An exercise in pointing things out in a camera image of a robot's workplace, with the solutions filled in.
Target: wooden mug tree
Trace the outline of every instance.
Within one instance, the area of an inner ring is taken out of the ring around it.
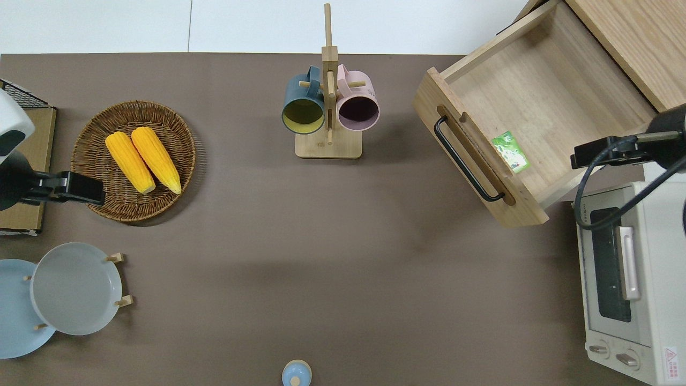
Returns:
[[[362,132],[340,125],[336,114],[338,47],[331,43],[331,4],[324,4],[327,45],[322,47],[322,90],[324,93],[324,126],[312,134],[295,134],[296,155],[301,158],[356,159],[362,156]],[[308,87],[308,82],[300,86]],[[351,84],[351,87],[364,86]]]

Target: oven handle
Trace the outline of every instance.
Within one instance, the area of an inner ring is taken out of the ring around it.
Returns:
[[[619,274],[622,279],[622,297],[624,300],[641,298],[636,272],[636,254],[634,253],[634,229],[616,227],[615,235],[619,240]]]

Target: oven knob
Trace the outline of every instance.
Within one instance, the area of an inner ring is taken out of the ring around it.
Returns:
[[[638,355],[634,350],[628,350],[626,353],[621,353],[615,355],[615,358],[617,358],[618,361],[622,362],[624,365],[627,365],[630,367],[632,370],[638,370],[640,363],[638,360]]]
[[[601,345],[590,345],[589,351],[596,352],[598,354],[607,354],[607,347],[603,347]]]
[[[586,349],[604,359],[610,357],[610,346],[603,340],[598,341],[596,344],[586,343]]]

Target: oven window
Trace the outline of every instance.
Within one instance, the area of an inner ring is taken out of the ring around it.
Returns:
[[[591,212],[591,222],[602,220],[617,209],[611,207],[594,210]],[[617,252],[618,240],[615,236],[615,227],[621,224],[622,221],[618,220],[611,227],[591,232],[593,261],[595,262],[595,284],[598,289],[598,308],[601,316],[629,322],[631,321],[631,306],[629,301],[622,297],[619,253]]]

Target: wire rack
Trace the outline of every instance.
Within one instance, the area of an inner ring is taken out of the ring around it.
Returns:
[[[11,96],[22,109],[54,109],[54,107],[50,106],[46,101],[36,98],[33,94],[22,90],[6,80],[0,79],[0,88]]]

